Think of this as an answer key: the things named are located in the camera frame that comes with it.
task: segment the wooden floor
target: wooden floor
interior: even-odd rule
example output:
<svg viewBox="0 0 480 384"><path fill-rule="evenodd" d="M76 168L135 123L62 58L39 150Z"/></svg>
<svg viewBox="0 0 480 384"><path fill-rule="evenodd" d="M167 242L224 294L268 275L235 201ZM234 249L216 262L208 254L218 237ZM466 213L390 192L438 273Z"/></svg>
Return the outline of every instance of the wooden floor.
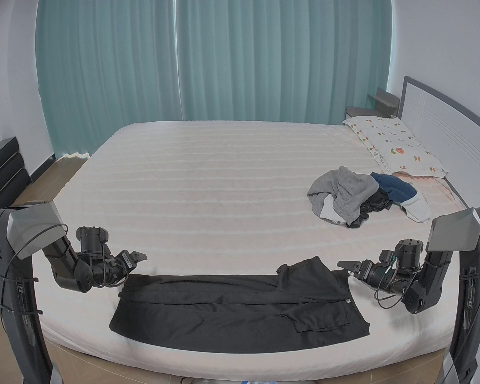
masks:
<svg viewBox="0 0 480 384"><path fill-rule="evenodd" d="M15 202L52 200L80 169L85 159L62 158L55 162ZM54 345L47 342L48 351L59 367L65 384L180 384L180 377L145 371ZM425 384L435 383L442 365L443 350L349 376L319 380L319 384ZM10 344L0 327L0 383L20 384L20 371Z"/></svg>

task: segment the mattress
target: mattress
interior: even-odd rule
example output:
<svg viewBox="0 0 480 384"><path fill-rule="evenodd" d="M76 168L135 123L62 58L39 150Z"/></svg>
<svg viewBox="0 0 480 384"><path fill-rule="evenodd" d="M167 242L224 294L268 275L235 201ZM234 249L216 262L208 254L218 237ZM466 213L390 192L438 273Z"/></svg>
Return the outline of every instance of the mattress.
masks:
<svg viewBox="0 0 480 384"><path fill-rule="evenodd" d="M185 121L133 124L117 131L55 198L69 238L100 226L108 246L148 255L147 275L274 274L282 264L318 255L378 260L382 249L414 238L426 242L430 223L416 223L397 206L374 212L359 229L329 224L312 213L306 193L325 172L346 166L380 172L345 126L297 123ZM463 208L443 180L408 178L433 216ZM227 380L321 379L395 363L448 345L458 295L458 257L439 303L417 315L402 304L381 309L373 291L349 279L370 335L322 348L269 354L176 350L111 332L121 288L87 294L59 288L49 263L33 258L44 335L54 343L152 371Z"/></svg>

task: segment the black garment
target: black garment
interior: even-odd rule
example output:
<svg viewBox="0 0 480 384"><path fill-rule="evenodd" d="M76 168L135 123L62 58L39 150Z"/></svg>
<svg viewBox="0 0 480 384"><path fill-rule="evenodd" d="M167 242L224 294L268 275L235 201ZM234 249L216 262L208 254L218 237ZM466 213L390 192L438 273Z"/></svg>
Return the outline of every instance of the black garment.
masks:
<svg viewBox="0 0 480 384"><path fill-rule="evenodd" d="M323 347L369 334L346 270L318 256L278 275L129 275L110 329L167 348L268 353Z"/></svg>
<svg viewBox="0 0 480 384"><path fill-rule="evenodd" d="M378 188L378 191L365 200L360 206L360 216L353 221L349 228L359 228L363 220L369 218L370 212L380 212L383 209L390 209L392 206L392 200L389 199L388 193L382 188Z"/></svg>

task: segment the white pillow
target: white pillow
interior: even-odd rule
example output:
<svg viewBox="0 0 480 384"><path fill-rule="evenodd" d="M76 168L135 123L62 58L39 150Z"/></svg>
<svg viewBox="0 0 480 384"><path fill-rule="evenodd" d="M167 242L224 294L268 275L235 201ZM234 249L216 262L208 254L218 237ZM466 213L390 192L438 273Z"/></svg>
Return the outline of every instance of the white pillow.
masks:
<svg viewBox="0 0 480 384"><path fill-rule="evenodd" d="M418 142L399 118L356 116L347 124L370 150L384 173L404 172L411 176L444 178L447 170Z"/></svg>

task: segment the gray sweater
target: gray sweater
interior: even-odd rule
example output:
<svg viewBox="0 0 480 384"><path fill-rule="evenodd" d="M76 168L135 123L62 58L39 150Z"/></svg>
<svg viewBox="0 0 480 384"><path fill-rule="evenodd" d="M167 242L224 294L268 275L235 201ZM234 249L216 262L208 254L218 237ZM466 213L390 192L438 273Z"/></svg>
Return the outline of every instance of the gray sweater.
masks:
<svg viewBox="0 0 480 384"><path fill-rule="evenodd" d="M370 175L362 175L340 167L328 171L315 180L307 196L312 203L312 211L320 216L325 197L332 194L335 211L351 224L360 216L360 206L378 190L378 183Z"/></svg>

